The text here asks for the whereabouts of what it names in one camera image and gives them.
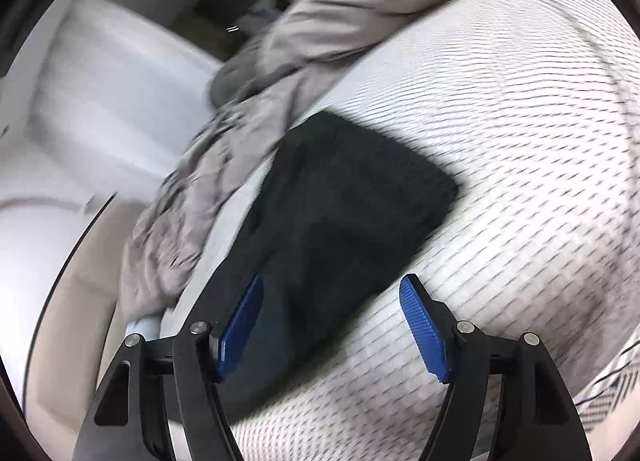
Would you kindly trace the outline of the black pants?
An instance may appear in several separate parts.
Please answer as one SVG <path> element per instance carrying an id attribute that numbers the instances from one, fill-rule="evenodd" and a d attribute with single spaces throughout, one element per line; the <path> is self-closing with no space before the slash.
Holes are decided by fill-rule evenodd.
<path id="1" fill-rule="evenodd" d="M 367 299 L 383 292 L 442 224 L 458 186 L 390 136 L 321 111 L 288 131 L 207 282 L 217 311 L 250 281 L 264 303 L 219 396 L 230 422 L 292 380 Z"/>

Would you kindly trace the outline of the light blue pillow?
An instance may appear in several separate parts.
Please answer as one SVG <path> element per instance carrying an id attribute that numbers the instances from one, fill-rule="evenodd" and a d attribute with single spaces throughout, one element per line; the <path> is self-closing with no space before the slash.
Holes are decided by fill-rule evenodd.
<path id="1" fill-rule="evenodd" d="M 162 316 L 146 316 L 141 319 L 130 321 L 126 327 L 125 335 L 139 334 L 145 341 L 154 341 L 160 337 L 160 326 Z"/>

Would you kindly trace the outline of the beige padded headboard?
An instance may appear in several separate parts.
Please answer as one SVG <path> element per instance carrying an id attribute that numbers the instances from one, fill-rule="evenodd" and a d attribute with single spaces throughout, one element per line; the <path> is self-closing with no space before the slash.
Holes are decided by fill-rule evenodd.
<path id="1" fill-rule="evenodd" d="M 119 304 L 122 249 L 143 210 L 114 196 L 67 256 L 30 347 L 23 408 L 53 460 L 69 460 L 92 397 L 124 340 Z"/>

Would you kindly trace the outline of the white honeycomb mattress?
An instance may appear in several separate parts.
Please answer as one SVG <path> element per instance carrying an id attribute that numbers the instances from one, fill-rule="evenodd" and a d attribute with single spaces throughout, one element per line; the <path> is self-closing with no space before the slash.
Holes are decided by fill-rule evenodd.
<path id="1" fill-rule="evenodd" d="M 408 271 L 486 333 L 539 335 L 596 452 L 638 421 L 639 40 L 610 0 L 452 0 L 314 106 L 389 132 L 461 195 Z M 309 109 L 308 114 L 316 109 Z M 397 280 L 282 397 L 232 425 L 247 460 L 417 460 L 446 387 Z"/>

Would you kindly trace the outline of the grey rumpled duvet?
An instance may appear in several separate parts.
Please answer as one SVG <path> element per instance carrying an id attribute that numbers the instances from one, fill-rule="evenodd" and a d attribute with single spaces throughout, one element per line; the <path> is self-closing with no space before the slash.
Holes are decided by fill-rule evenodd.
<path id="1" fill-rule="evenodd" d="M 127 320 L 174 305 L 210 229 L 288 128 L 361 56 L 446 0 L 296 0 L 224 64 L 213 117 L 190 141 L 128 237 L 119 302 Z"/>

